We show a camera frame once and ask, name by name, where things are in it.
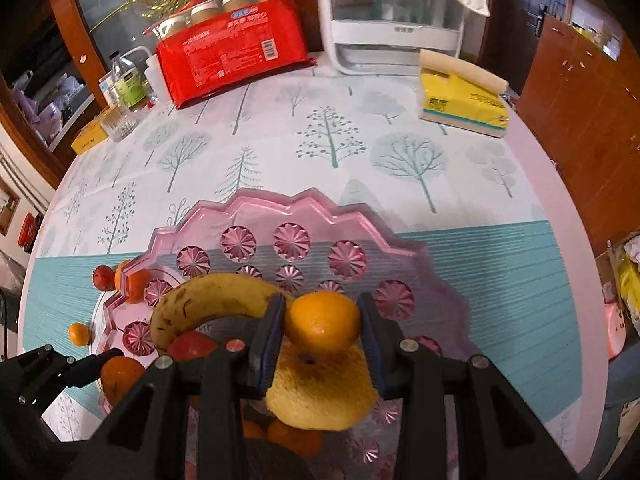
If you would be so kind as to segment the red snack package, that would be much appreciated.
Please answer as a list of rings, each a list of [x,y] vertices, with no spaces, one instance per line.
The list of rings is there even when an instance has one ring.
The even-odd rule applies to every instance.
[[[210,18],[160,40],[156,54],[178,108],[314,64],[290,0],[269,0]]]

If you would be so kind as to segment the pink plastic fruit bowl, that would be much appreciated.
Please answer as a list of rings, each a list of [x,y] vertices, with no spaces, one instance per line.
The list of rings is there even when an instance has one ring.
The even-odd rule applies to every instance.
[[[438,370],[458,366],[436,349],[408,352],[399,325],[384,320],[375,296],[358,298],[366,331],[368,376],[387,399],[402,409],[396,479],[446,479],[460,430],[452,426],[454,408]],[[307,464],[283,445],[250,436],[243,429],[240,402],[262,396],[276,374],[284,336],[284,292],[267,292],[250,304],[238,350],[215,350],[203,359],[178,363],[161,356],[167,370],[151,365],[125,400],[107,417],[87,451],[66,474],[70,479],[183,479],[186,468],[186,397],[208,388],[198,402],[200,426],[195,475],[199,479],[309,479]]]

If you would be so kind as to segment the brown wooden cabinet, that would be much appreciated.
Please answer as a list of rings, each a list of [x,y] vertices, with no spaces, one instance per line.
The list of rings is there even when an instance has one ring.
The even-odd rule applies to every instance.
[[[566,185],[600,255],[639,227],[639,52],[610,58],[574,27],[542,22],[516,111]]]

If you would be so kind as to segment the white countertop appliance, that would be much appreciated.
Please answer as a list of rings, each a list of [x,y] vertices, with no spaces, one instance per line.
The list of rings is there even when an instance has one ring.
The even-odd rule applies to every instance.
[[[324,52],[340,72],[412,76],[422,49],[457,58],[476,13],[457,0],[318,0],[318,14]]]

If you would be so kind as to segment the dark avocado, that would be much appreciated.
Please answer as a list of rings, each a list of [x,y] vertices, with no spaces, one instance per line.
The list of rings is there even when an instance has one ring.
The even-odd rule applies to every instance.
[[[250,480],[314,480],[306,462],[284,446],[262,439],[245,439]]]

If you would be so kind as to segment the tree pattern tablecloth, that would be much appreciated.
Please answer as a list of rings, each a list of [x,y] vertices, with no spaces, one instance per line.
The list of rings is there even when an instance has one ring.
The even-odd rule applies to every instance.
[[[587,392],[580,323],[597,274],[574,202],[520,118],[501,140],[442,127],[419,118],[415,91],[410,78],[341,76],[322,61],[157,107],[125,140],[78,156],[28,266],[22,348],[72,352],[70,324],[89,322],[99,299],[94,267],[143,252],[199,200],[316,188],[424,240],[469,301],[474,344],[585,466],[602,405]]]

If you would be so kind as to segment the green label bottle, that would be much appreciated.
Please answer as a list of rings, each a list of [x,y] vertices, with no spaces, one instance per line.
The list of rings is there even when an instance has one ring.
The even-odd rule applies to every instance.
[[[114,51],[110,59],[113,87],[119,101],[132,112],[145,107],[146,102],[149,101],[149,95],[136,64],[121,55],[119,51]]]

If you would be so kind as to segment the large orange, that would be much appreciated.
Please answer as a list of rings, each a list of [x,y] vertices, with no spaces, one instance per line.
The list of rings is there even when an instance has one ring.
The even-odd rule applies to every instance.
[[[100,382],[105,399],[112,408],[127,395],[144,371],[140,362],[128,356],[114,356],[102,366]]]

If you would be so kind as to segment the cardboard box with bags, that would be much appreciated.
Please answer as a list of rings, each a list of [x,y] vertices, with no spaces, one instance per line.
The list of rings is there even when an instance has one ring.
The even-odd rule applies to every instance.
[[[608,247],[603,255],[608,259],[613,272],[618,298],[626,307],[628,318],[634,330],[639,325],[639,232],[634,231],[621,242]]]

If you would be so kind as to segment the yellow tissue pack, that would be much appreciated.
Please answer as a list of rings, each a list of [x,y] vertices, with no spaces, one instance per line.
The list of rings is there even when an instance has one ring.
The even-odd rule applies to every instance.
[[[506,80],[478,65],[422,49],[419,55],[420,117],[439,125],[502,138],[509,113],[500,96]]]

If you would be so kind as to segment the clear glass cup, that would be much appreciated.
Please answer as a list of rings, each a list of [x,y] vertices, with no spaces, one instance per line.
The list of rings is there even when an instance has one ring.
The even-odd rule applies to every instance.
[[[126,106],[117,105],[100,114],[99,124],[113,142],[120,142],[137,128],[138,121]]]

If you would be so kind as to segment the small white carton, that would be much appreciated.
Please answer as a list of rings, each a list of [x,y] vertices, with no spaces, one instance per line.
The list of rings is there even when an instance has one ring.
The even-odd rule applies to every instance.
[[[99,88],[103,94],[104,100],[109,108],[115,106],[116,98],[113,96],[112,73],[108,72],[99,79]]]

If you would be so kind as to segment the small tangerine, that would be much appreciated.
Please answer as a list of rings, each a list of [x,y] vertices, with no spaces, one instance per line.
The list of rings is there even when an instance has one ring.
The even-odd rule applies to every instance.
[[[321,431],[294,428],[279,419],[273,419],[266,428],[246,418],[242,419],[242,425],[245,439],[265,439],[287,448],[304,460],[314,458],[323,448]]]
[[[92,331],[87,324],[73,323],[68,328],[68,338],[77,347],[87,347],[92,341]]]

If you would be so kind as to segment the white squeeze bottle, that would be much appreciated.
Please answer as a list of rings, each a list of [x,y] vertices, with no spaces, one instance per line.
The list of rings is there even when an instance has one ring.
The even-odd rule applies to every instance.
[[[121,55],[126,56],[126,58],[129,58],[132,62],[134,62],[132,57],[135,54],[141,54],[144,57],[145,69],[143,72],[139,70],[139,73],[142,76],[146,92],[148,92],[149,95],[149,101],[146,102],[146,104],[149,104],[152,99],[156,99],[157,102],[162,104],[170,103],[171,97],[162,70],[160,69],[160,60],[157,55],[153,54],[145,46],[134,47],[125,53],[121,53]]]

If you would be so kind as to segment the yellow spotted pear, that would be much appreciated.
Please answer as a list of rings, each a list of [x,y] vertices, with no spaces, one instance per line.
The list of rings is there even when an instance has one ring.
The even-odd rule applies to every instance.
[[[281,422],[322,431],[352,428],[377,400],[366,357],[356,344],[323,354],[299,349],[288,340],[265,395],[268,410]]]

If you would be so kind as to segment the pink plastic stool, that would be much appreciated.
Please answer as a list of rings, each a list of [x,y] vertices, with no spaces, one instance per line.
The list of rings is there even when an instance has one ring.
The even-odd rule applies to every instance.
[[[616,302],[608,302],[604,305],[606,336],[608,339],[608,359],[615,359],[623,351],[626,342],[626,321],[624,312]]]

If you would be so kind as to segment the jar pack behind package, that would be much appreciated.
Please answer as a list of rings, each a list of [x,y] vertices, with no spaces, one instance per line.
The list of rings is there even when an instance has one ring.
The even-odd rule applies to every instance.
[[[193,0],[178,10],[172,11],[164,18],[150,25],[142,32],[143,36],[154,36],[162,40],[176,32],[203,23],[209,18],[232,13],[236,18],[244,16],[243,9],[257,6],[269,0]]]

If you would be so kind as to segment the yellow flat box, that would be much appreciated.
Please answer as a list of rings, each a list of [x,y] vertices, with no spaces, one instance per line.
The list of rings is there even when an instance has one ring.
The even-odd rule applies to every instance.
[[[85,125],[70,146],[77,155],[84,154],[108,138],[98,118]]]

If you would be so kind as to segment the small red fruit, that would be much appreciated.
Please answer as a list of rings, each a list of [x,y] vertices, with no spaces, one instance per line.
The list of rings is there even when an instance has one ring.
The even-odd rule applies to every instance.
[[[115,270],[105,264],[97,266],[92,271],[92,284],[100,292],[111,292],[115,289]]]

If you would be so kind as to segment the spotted yellow banana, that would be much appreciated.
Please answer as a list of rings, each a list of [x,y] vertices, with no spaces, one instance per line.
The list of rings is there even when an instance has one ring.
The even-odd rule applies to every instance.
[[[159,354],[186,332],[217,318],[262,318],[270,298],[282,294],[289,306],[294,297],[261,278],[213,273],[191,278],[166,292],[150,321],[152,343]]]

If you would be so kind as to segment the red yellow apple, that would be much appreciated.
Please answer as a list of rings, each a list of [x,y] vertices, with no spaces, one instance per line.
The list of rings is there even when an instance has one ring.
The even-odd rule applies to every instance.
[[[218,344],[209,336],[200,332],[187,332],[171,341],[166,352],[175,361],[192,361],[206,358],[218,348]]]

